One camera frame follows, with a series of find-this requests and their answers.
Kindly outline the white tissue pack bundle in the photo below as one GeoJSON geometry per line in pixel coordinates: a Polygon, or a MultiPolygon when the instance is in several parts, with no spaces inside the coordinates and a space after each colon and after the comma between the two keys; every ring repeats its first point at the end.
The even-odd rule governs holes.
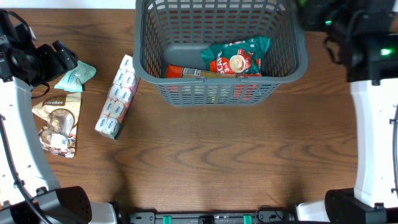
{"type": "Polygon", "coordinates": [[[140,78],[133,68],[132,56],[125,55],[108,91],[95,126],[100,135],[117,139],[129,107],[135,97],[140,78]]]}

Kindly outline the beige nuts bag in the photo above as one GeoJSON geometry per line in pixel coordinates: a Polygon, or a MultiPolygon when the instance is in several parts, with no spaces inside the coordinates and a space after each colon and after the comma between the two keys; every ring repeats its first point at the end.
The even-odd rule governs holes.
{"type": "Polygon", "coordinates": [[[80,109],[81,93],[53,96],[33,106],[33,114],[47,122],[39,131],[43,150],[57,156],[74,157],[80,109]]]}

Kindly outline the teal snack pouch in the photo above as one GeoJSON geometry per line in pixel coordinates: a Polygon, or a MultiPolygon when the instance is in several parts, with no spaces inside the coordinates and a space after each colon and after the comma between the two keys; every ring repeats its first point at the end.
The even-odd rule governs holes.
{"type": "Polygon", "coordinates": [[[77,64],[77,67],[68,71],[55,85],[55,89],[72,93],[81,93],[83,91],[83,84],[94,77],[96,69],[80,60],[77,61],[77,64]]]}

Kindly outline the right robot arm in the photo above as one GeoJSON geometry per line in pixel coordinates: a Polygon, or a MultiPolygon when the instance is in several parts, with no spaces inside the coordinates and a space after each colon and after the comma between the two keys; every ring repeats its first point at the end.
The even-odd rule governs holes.
{"type": "Polygon", "coordinates": [[[299,1],[303,29],[335,43],[356,113],[358,168],[352,188],[329,190],[323,200],[298,204],[297,223],[397,222],[396,0],[299,1]]]}

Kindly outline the green Nescafe coffee bag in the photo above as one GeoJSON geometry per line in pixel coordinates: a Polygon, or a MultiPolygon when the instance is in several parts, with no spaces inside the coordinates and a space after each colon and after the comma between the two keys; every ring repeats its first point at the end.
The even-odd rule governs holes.
{"type": "Polygon", "coordinates": [[[255,36],[236,42],[213,44],[202,50],[200,56],[206,70],[224,75],[261,74],[264,57],[271,39],[255,36]]]}

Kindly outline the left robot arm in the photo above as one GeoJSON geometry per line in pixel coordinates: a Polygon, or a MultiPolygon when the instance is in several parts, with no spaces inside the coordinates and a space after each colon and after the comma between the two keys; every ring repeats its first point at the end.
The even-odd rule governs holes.
{"type": "Polygon", "coordinates": [[[40,144],[32,90],[75,68],[60,40],[35,47],[28,23],[1,10],[1,223],[117,223],[112,203],[62,188],[40,144]]]}

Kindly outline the spaghetti pack with red ends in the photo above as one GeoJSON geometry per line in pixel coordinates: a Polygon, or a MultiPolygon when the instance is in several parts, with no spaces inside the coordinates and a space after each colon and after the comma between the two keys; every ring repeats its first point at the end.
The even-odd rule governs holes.
{"type": "Polygon", "coordinates": [[[195,68],[179,67],[169,65],[166,71],[166,78],[238,78],[238,77],[262,77],[259,73],[252,74],[236,74],[236,73],[216,73],[195,68]]]}

